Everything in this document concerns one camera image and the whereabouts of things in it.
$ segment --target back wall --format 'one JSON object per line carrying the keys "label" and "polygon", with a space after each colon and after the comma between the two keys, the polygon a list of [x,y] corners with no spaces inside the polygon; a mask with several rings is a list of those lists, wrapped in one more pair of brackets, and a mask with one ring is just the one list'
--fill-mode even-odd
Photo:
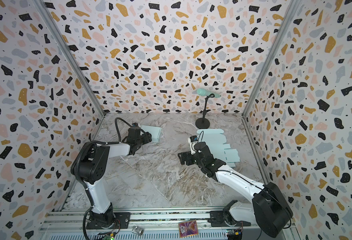
{"label": "back wall", "polygon": [[79,1],[47,7],[111,112],[242,112],[289,1]]}

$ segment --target terrazzo pattern wall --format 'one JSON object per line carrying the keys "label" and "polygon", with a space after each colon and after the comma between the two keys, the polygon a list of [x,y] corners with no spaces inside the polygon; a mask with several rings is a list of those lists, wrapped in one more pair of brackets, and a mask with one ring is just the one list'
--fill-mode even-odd
{"label": "terrazzo pattern wall", "polygon": [[33,239],[59,208],[99,119],[36,9],[0,0],[0,240]]}
{"label": "terrazzo pattern wall", "polygon": [[352,0],[305,1],[246,116],[303,239],[352,240]]}
{"label": "terrazzo pattern wall", "polygon": [[58,1],[46,6],[107,112],[243,111],[289,1]]}

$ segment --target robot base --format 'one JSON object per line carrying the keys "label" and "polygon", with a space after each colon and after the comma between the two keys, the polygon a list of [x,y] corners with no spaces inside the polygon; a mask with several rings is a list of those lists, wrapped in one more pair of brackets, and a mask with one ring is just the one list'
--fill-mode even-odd
{"label": "robot base", "polygon": [[[114,213],[116,215],[115,221],[117,223],[115,229],[119,229],[119,225],[118,222],[120,221],[120,229],[127,229],[128,228],[128,224],[129,224],[129,220],[131,217],[131,213],[130,212],[115,212]],[[96,222],[96,220],[92,217],[89,217],[90,222],[87,224],[86,229],[103,229],[101,226],[99,226]]]}
{"label": "robot base", "polygon": [[[208,222],[211,223],[212,227],[229,227],[224,220],[224,212],[223,211],[210,211],[209,212],[210,219]],[[235,221],[236,225],[232,227],[241,227],[241,222]],[[243,227],[249,227],[251,224],[249,222],[243,221]]]}
{"label": "robot base", "polygon": [[210,122],[206,118],[199,118],[196,120],[195,125],[198,129],[208,129]]}

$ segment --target round black stand base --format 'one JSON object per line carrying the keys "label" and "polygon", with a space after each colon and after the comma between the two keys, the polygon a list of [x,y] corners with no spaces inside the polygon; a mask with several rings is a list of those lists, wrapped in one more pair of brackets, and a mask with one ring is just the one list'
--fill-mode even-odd
{"label": "round black stand base", "polygon": [[197,119],[195,124],[198,129],[207,129],[210,126],[210,122],[206,118]]}

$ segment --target metal rail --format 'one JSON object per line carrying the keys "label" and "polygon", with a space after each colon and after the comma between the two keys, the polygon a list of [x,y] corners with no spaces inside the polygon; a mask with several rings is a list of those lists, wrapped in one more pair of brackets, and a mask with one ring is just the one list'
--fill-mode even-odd
{"label": "metal rail", "polygon": [[77,78],[80,80],[81,85],[83,86],[85,92],[88,94],[91,102],[96,109],[96,111],[100,114],[101,118],[105,116],[105,112],[102,109],[99,101],[96,98],[96,95],[93,93],[91,86],[88,84],[87,80],[83,72],[80,70],[77,61],[75,60],[74,56],[71,54],[67,44],[65,43],[60,30],[58,29],[57,25],[53,21],[51,14],[45,7],[45,3],[43,0],[32,0],[33,4],[35,5],[36,10],[41,15],[46,27],[51,32],[52,36],[54,37],[56,43],[58,44],[60,50],[63,52],[64,57],[67,59],[69,65],[71,66],[72,70],[75,72]]}
{"label": "metal rail", "polygon": [[274,42],[270,48],[270,51],[266,57],[264,66],[262,67],[261,72],[260,72],[259,76],[257,77],[256,83],[253,86],[253,91],[250,93],[250,96],[248,98],[248,102],[244,108],[243,116],[245,116],[245,117],[248,115],[248,113],[253,105],[253,102],[259,93],[260,85],[264,81],[264,78],[269,70],[269,67],[270,67],[271,63],[273,62],[273,58],[275,55],[277,55],[277,52],[280,48],[280,45],[284,41],[285,34],[288,31],[289,26],[291,25],[292,20],[294,18],[294,15],[296,14],[297,9],[300,6],[301,2],[302,2],[302,0],[291,0],[291,2],[289,3],[288,9],[287,9],[285,16],[284,16],[284,20],[282,21],[281,27],[277,33],[276,39],[274,40]]}
{"label": "metal rail", "polygon": [[[222,207],[165,207],[165,208],[117,208],[114,212],[130,212],[128,229],[140,226],[146,230],[175,230],[182,221],[197,220],[199,229],[211,229],[208,219],[210,211],[221,211]],[[44,220],[39,232],[76,232],[81,230],[85,210],[50,212]],[[252,224],[247,228],[258,228]],[[104,230],[87,230],[87,232],[102,232]]]}
{"label": "metal rail", "polygon": [[250,143],[250,147],[252,148],[253,155],[255,156],[258,169],[260,170],[260,173],[261,173],[261,176],[263,177],[264,183],[268,184],[270,182],[269,176],[268,176],[268,174],[266,172],[266,169],[265,169],[265,166],[263,164],[262,158],[261,158],[260,154],[258,153],[258,150],[256,148],[255,142],[252,139],[252,133],[250,132],[249,123],[246,121],[244,116],[243,116],[243,118],[241,120],[243,122],[245,131],[246,131],[246,135],[248,136],[248,140],[249,140],[249,143]]}

